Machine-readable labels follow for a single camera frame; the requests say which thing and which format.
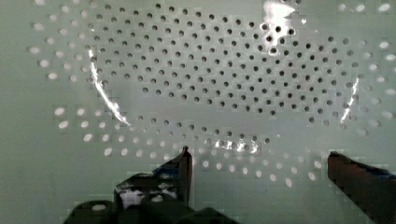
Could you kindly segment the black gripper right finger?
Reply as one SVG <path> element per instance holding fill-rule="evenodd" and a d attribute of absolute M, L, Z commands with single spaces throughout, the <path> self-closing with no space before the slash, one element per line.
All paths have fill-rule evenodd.
<path fill-rule="evenodd" d="M 395 175 L 338 152 L 327 163 L 329 179 L 375 224 L 395 224 Z"/>

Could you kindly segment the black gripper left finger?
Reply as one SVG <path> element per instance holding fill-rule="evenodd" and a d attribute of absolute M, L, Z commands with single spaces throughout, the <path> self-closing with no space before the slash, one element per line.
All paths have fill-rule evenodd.
<path fill-rule="evenodd" d="M 151 173 L 138 173 L 119 183 L 114 189 L 114 202 L 126 209 L 139 205 L 148 196 L 168 195 L 185 204 L 191 194 L 192 155 L 184 146 L 180 154 Z"/>

